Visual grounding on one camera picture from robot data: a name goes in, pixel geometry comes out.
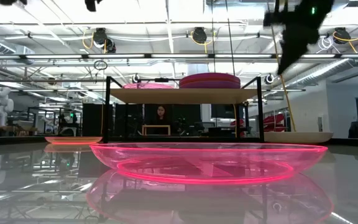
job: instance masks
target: glossy gray floor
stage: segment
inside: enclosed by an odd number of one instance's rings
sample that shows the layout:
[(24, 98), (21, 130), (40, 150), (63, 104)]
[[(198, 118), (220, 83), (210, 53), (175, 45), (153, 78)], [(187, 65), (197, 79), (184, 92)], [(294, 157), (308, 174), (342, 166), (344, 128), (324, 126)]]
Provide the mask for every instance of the glossy gray floor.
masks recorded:
[(125, 179), (87, 147), (1, 148), (0, 223), (358, 224), (358, 156), (327, 152), (292, 179), (233, 187)]

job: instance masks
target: wooden shelf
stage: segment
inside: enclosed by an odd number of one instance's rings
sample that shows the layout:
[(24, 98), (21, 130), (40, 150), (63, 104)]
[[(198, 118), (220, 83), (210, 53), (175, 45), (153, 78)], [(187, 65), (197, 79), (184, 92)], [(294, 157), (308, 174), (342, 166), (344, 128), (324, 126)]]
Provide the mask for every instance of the wooden shelf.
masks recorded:
[(124, 103), (137, 104), (237, 104), (252, 98), (250, 89), (113, 89), (110, 94)]

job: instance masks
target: round ceiling fixture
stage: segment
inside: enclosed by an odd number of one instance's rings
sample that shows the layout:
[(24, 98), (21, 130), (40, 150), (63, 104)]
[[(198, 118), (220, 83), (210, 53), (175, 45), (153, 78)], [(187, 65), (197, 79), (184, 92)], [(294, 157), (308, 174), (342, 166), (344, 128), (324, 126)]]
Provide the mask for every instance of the round ceiling fixture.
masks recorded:
[(266, 85), (272, 84), (273, 81), (274, 81), (274, 76), (271, 73), (269, 73), (268, 75), (265, 76), (265, 84)]

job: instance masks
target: pole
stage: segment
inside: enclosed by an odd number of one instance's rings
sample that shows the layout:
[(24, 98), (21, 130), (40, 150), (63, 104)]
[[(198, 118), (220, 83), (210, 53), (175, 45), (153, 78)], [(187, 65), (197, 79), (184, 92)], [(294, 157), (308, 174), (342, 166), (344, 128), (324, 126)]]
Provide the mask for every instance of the pole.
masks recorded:
[(55, 121), (56, 121), (56, 112), (53, 112), (53, 124), (52, 124), (53, 134), (55, 134)]
[(124, 119), (124, 138), (128, 139), (128, 104), (125, 104), (125, 119)]
[(246, 128), (247, 128), (247, 134), (250, 133), (250, 127), (249, 127), (249, 111), (248, 111), (248, 103), (245, 103), (244, 110), (246, 112)]
[(103, 143), (109, 142), (109, 118), (110, 118), (110, 84), (112, 78), (110, 76), (106, 79), (106, 100), (103, 113)]
[(265, 133), (264, 133), (264, 110), (263, 110), (263, 101), (262, 101), (262, 79), (256, 77), (257, 85), (257, 95), (258, 95), (258, 125), (259, 125), (259, 139), (260, 142), (265, 142)]
[(46, 128), (47, 128), (47, 122), (44, 121), (44, 134), (45, 134)]
[(237, 136), (237, 139), (240, 139), (241, 138), (241, 130), (240, 130), (240, 105), (239, 104), (236, 104), (235, 105), (235, 113), (236, 113), (236, 136)]

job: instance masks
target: person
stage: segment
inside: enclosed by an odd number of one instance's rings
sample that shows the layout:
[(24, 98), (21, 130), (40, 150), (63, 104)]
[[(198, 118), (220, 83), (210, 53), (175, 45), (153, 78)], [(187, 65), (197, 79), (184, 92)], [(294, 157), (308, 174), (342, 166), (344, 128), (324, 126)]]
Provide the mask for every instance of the person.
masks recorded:
[[(151, 125), (171, 125), (164, 106), (158, 106), (157, 114), (155, 119), (152, 120)], [(152, 134), (168, 134), (168, 128), (151, 128), (150, 130), (152, 130)]]

